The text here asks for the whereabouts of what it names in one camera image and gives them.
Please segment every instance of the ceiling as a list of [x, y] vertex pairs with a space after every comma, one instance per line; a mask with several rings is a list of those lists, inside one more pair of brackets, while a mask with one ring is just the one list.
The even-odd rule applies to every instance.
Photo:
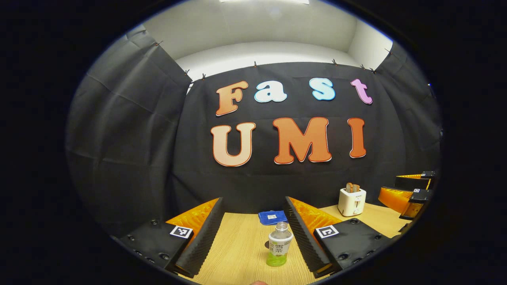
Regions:
[[173, 58], [247, 42], [296, 42], [348, 52], [357, 19], [319, 0], [188, 0], [144, 23]]

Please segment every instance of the bottle label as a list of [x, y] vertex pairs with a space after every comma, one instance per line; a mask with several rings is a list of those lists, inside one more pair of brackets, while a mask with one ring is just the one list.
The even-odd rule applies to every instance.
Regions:
[[269, 236], [269, 252], [274, 256], [282, 256], [287, 254], [288, 248], [291, 244], [292, 237], [285, 239], [276, 239]]

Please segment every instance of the bottle cap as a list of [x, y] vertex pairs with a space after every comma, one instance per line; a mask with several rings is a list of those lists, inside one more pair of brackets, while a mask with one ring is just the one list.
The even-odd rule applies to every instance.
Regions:
[[288, 230], [288, 224], [286, 222], [279, 222], [278, 224], [276, 224], [276, 230], [284, 232]]

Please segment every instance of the plastic bottle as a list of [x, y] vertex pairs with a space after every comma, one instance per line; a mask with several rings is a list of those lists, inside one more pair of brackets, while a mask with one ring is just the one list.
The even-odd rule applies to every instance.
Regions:
[[276, 224], [275, 231], [269, 234], [269, 253], [266, 263], [269, 266], [281, 266], [287, 262], [288, 247], [294, 235], [288, 231], [288, 224]]

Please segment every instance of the ceiling light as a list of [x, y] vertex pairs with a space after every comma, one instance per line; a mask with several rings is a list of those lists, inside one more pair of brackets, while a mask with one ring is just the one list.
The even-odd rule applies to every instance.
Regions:
[[[221, 3], [224, 3], [224, 2], [239, 2], [239, 1], [243, 1], [243, 0], [220, 0]], [[285, 1], [289, 1], [289, 2], [294, 2], [294, 3], [301, 3], [301, 4], [306, 4], [306, 5], [310, 5], [310, 2], [309, 0], [285, 0]]]

